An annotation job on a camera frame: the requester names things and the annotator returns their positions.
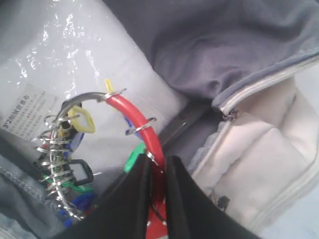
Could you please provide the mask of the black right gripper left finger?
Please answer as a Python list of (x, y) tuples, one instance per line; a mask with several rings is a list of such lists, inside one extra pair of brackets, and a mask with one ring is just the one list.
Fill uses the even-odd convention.
[(58, 235), (60, 239), (144, 239), (150, 203), (151, 162), (138, 156), (125, 179), (85, 220)]

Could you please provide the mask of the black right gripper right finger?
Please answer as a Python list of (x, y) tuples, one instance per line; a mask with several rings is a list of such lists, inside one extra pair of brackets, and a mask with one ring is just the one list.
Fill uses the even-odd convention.
[(217, 208), (181, 159), (166, 160), (166, 213), (170, 239), (245, 239), (247, 231)]

